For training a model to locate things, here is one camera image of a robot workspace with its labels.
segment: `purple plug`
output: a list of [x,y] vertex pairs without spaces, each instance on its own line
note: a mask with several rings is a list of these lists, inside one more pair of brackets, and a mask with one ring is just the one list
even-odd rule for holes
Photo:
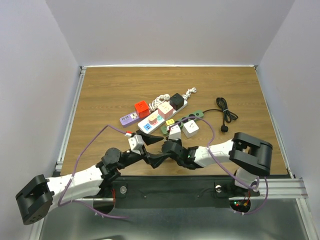
[[141,121],[142,119],[138,116],[138,114],[134,111],[120,118],[120,123],[123,127],[128,127],[136,122]]

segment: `black power cord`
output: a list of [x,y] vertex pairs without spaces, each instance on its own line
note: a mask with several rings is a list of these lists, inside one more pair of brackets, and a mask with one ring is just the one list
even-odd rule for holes
[[220,109],[212,108],[203,111],[203,113],[209,112],[209,111],[219,111],[223,113],[223,123],[221,126],[221,132],[226,133],[228,132],[229,128],[226,126],[225,123],[231,123],[232,120],[237,120],[239,117],[237,114],[233,113],[232,111],[229,111],[227,100],[225,100],[223,97],[217,97],[215,100],[216,104]]

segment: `power strip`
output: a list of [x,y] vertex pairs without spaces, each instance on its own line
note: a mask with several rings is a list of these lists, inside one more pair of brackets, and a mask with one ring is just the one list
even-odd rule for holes
[[[178,112],[180,112],[182,109],[184,109],[187,106],[188,102],[184,100],[183,106],[180,107],[178,110],[173,109],[173,113],[171,116],[168,117],[168,119],[171,119],[174,115],[176,115]],[[149,123],[149,117],[155,115],[156,116],[156,122],[154,124]],[[153,113],[151,113],[148,117],[143,119],[141,122],[138,123],[139,129],[146,133],[150,134],[153,131],[155,131],[157,128],[159,128],[166,120],[158,114],[158,110],[155,110]]]
[[128,115],[125,115],[123,117],[120,118],[120,123],[122,124],[122,126],[124,128],[137,123],[141,120],[141,118],[138,116],[138,114],[134,111],[129,113]]
[[[197,117],[197,118],[201,118],[201,119],[202,119],[202,118],[204,117],[204,113],[203,113],[201,110],[198,110],[198,111],[195,111],[195,112],[193,112],[193,113],[190,113],[189,115],[186,115],[186,116],[184,116],[184,117],[182,117],[182,118],[174,121],[174,123],[177,123],[177,122],[182,121],[182,122],[180,122],[180,123],[178,124],[179,127],[180,127],[180,129],[182,129],[185,123],[187,123],[187,122],[189,122],[190,120],[192,120],[192,119],[187,119],[187,120],[183,121],[184,119],[186,119],[186,118],[188,118],[188,117]],[[162,126],[162,127],[161,127],[161,132],[162,132],[162,134],[163,134],[165,137],[169,135],[169,132],[167,131],[167,126]]]

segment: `white power strip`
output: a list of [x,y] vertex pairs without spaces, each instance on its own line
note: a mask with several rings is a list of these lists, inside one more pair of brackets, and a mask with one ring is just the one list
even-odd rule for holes
[[[180,112],[183,108],[185,108],[187,106],[187,104],[188,104],[188,102],[186,100],[184,100],[183,106],[180,107],[178,110],[173,109],[173,113],[170,117],[168,117],[168,119],[171,119],[174,115],[176,115],[178,112]],[[149,123],[149,117],[152,115],[155,115],[156,119],[157,119],[157,121],[154,124]],[[153,131],[155,131],[157,128],[159,128],[168,119],[164,119],[162,116],[160,116],[158,114],[158,110],[155,110],[153,113],[151,113],[149,116],[147,116],[141,122],[139,122],[138,127],[142,132],[144,132],[146,134],[150,134]]]

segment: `red plug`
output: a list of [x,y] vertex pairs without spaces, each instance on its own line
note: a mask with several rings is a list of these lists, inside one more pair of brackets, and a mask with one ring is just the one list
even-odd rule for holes
[[134,105],[136,113],[139,118],[143,119],[150,114],[149,106],[145,101],[140,101]]

